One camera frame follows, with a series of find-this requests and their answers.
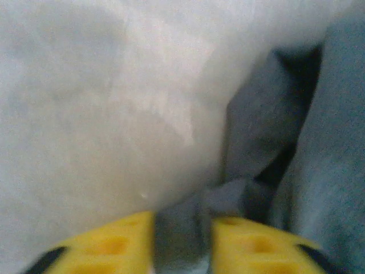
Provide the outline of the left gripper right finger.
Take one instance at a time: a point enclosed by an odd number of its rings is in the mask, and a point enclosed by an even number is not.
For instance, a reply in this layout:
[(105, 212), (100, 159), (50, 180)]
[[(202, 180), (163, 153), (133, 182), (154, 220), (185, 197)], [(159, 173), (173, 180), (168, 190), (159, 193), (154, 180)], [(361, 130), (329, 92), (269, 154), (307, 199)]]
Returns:
[(318, 245), (240, 217), (212, 221), (213, 273), (336, 273)]

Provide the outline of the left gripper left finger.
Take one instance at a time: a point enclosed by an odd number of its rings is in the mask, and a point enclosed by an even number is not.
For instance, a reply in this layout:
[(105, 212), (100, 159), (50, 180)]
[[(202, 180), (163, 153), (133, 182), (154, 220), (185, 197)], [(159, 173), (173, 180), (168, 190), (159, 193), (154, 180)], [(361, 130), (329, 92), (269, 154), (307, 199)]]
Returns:
[(23, 273), (153, 273), (155, 215), (135, 213), (60, 242)]

